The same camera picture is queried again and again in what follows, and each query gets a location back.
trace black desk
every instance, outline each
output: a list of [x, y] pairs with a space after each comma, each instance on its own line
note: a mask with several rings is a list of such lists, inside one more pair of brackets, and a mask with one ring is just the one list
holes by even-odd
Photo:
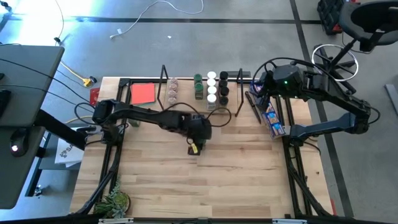
[[[53, 77], [64, 50], [63, 47], [5, 45], [0, 47], [0, 58]], [[0, 73], [5, 74], [0, 80], [0, 88], [11, 91], [10, 102], [0, 118], [0, 179], [4, 182], [0, 184], [0, 209], [2, 209], [15, 206], [45, 130], [81, 149], [84, 149], [85, 138], [40, 109], [46, 92], [4, 86], [32, 86], [47, 91], [51, 78], [4, 61], [0, 61]], [[20, 127], [32, 127], [32, 129], [27, 153], [16, 158], [9, 151], [9, 142], [11, 134]]]

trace desk leg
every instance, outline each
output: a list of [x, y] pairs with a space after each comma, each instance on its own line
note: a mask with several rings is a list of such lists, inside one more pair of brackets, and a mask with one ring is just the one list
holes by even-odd
[[44, 110], [39, 110], [34, 124], [36, 126], [45, 127], [48, 132], [62, 138], [81, 150], [85, 150], [86, 140], [84, 135], [72, 130], [66, 124], [55, 119]]

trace computer mouse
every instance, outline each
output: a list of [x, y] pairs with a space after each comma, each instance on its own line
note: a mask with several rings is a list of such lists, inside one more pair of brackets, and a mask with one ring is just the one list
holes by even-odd
[[29, 148], [29, 128], [17, 129], [10, 138], [10, 151], [15, 157], [23, 156]]

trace yellow tag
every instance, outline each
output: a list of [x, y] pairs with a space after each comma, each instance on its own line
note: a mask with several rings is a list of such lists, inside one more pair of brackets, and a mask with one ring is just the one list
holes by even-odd
[[193, 152], [194, 152], [195, 154], [198, 154], [198, 148], [197, 148], [197, 146], [195, 145], [195, 143], [192, 143], [192, 144], [191, 144], [191, 147], [192, 147]]

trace black pen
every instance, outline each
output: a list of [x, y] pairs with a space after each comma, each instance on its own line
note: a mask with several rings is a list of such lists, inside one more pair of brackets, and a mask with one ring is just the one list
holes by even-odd
[[256, 115], [257, 119], [259, 120], [259, 123], [261, 124], [260, 115], [259, 115], [259, 113], [257, 112], [256, 106], [254, 105], [253, 101], [251, 100], [251, 97], [250, 97], [249, 92], [248, 92], [248, 91], [245, 91], [244, 94], [246, 95], [246, 98], [248, 99], [248, 101], [249, 101], [249, 103], [250, 103], [250, 106], [251, 106], [251, 108], [252, 108], [253, 111], [254, 111], [254, 114]]

